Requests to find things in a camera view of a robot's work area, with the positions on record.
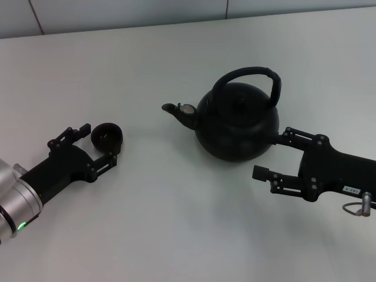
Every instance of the kettle body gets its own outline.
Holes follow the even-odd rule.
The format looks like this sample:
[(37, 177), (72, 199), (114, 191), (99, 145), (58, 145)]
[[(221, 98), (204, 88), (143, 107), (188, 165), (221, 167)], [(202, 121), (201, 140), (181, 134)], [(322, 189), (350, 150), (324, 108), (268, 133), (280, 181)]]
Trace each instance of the kettle body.
[[(273, 79), (269, 97), (261, 89), (246, 83), (229, 83), (243, 75), (264, 74)], [(230, 162), (254, 159), (271, 146), (268, 136), (278, 134), (276, 104), (281, 80), (267, 68), (252, 67), (234, 70), (222, 77), (200, 101), (192, 105), (165, 104), (186, 127), (193, 129), (201, 145), (213, 156)]]

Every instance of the white tabletop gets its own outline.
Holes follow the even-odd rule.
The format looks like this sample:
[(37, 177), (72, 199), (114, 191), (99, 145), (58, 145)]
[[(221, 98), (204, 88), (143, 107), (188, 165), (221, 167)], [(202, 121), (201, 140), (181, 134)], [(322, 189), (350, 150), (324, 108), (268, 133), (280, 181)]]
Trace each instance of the white tabletop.
[[(125, 134), (117, 167), (67, 187), (0, 246), (0, 281), (374, 280), (376, 213), (251, 178), (256, 164), (296, 175), (300, 151), (225, 163), (160, 107), (196, 105), (225, 73), (265, 66), (282, 79), (281, 132), (376, 159), (375, 27), (365, 8), (0, 40), (2, 159), (30, 169), (68, 126)], [(242, 81), (270, 93), (268, 78)]]

